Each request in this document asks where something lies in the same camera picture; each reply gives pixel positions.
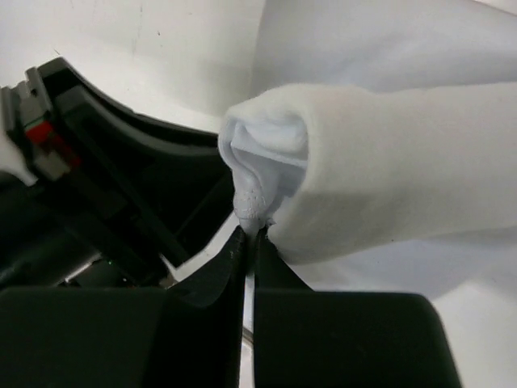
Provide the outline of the white skirt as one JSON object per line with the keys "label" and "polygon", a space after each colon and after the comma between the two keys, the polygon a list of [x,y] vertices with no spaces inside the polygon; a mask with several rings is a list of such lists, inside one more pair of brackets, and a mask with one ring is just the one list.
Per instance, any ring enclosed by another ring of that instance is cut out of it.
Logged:
{"label": "white skirt", "polygon": [[311,284],[515,339],[515,2],[268,1],[218,147],[243,229]]}

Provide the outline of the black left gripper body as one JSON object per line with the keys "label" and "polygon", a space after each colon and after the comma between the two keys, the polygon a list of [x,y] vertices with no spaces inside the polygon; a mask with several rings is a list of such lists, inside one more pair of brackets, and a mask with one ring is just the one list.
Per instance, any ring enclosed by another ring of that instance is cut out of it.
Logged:
{"label": "black left gripper body", "polygon": [[135,209],[63,139],[69,128],[54,101],[75,86],[146,134],[169,132],[168,123],[129,110],[70,68],[30,68],[18,86],[3,87],[5,134],[36,182],[26,185],[16,175],[1,173],[1,285],[60,284],[94,253],[121,280],[155,285],[166,276],[166,265],[150,250]]}

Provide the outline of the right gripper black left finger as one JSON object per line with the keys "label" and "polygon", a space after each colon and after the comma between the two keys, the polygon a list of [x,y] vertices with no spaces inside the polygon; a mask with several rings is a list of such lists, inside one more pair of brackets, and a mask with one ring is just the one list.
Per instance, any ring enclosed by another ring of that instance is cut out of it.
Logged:
{"label": "right gripper black left finger", "polygon": [[246,236],[168,288],[1,293],[4,387],[235,387]]}

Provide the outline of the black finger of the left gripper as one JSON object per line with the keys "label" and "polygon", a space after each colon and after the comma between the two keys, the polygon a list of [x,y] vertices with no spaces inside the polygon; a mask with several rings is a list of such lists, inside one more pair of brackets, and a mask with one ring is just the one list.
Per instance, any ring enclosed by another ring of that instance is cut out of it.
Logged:
{"label": "black finger of the left gripper", "polygon": [[147,211],[143,235],[175,267],[199,253],[229,216],[233,199],[216,134],[134,112],[63,57],[37,72],[72,150]]}

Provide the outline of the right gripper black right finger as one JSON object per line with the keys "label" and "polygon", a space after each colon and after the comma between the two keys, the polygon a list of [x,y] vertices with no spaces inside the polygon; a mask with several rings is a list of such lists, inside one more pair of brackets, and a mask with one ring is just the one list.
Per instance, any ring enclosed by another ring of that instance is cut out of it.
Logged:
{"label": "right gripper black right finger", "polygon": [[311,289],[261,231],[254,243],[257,387],[458,387],[433,305],[414,293]]}

